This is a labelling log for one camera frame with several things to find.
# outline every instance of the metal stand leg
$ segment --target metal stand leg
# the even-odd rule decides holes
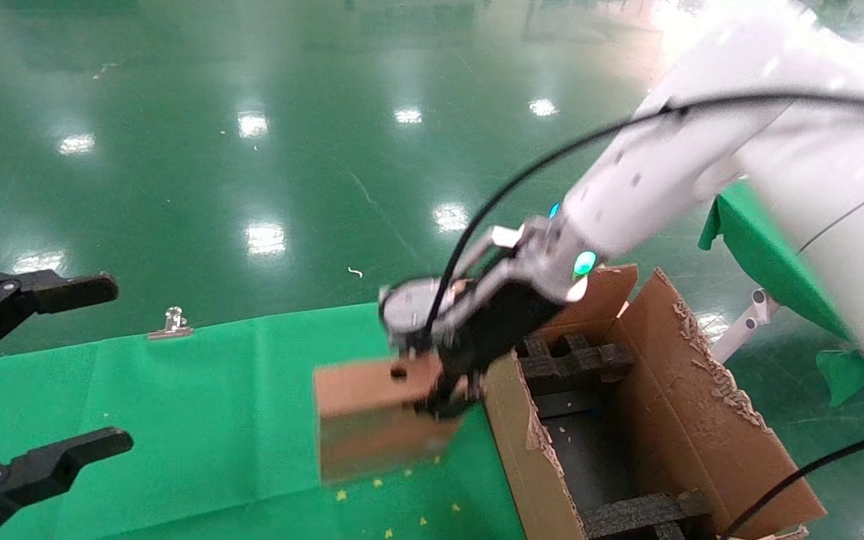
[[[765,289],[751,292],[751,305],[733,325],[711,346],[712,356],[719,363],[726,363],[735,351],[749,340],[758,327],[772,321],[772,314],[779,310],[779,304]]]

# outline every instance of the teal light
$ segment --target teal light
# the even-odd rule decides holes
[[[573,279],[586,276],[594,267],[596,267],[596,254],[590,250],[584,250],[575,257],[575,266],[572,266]]]

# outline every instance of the cardboard flap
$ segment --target cardboard flap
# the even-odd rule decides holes
[[[493,362],[484,380],[486,410],[515,509],[529,540],[585,540],[548,431],[514,353]]]
[[[635,355],[616,397],[628,419],[640,488],[700,488],[722,533],[796,465],[745,392],[735,388],[731,373],[713,359],[695,317],[661,270],[619,321],[606,341],[623,343]],[[799,481],[738,536],[770,536],[825,513]]]
[[[536,332],[548,343],[564,334],[586,335],[590,343],[599,343],[609,332],[638,281],[635,264],[600,266],[589,276],[586,296],[569,305]]]

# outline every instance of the metal clip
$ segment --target metal clip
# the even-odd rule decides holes
[[[182,338],[185,335],[192,335],[192,327],[188,327],[188,321],[182,317],[182,308],[175,305],[169,307],[165,311],[165,328],[159,331],[150,331],[148,339],[165,339],[165,338]]]

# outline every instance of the cardboard piece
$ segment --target cardboard piece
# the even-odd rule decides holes
[[[404,377],[394,379],[393,368]],[[434,356],[408,364],[371,360],[316,369],[322,482],[380,473],[445,452],[461,420],[434,421],[412,407],[428,396],[441,369]]]
[[[697,488],[722,533],[794,472],[795,463],[728,370],[714,361],[692,312],[662,271],[655,271],[621,316],[637,283],[637,268],[598,269],[589,279],[586,297],[538,335],[552,342],[578,332],[590,344],[619,343],[628,349],[634,366],[615,383],[607,407],[626,428],[639,492],[674,495]],[[486,376],[486,410],[526,537],[585,539],[514,352],[494,362]],[[739,536],[772,536],[825,513],[800,481],[742,527]]]

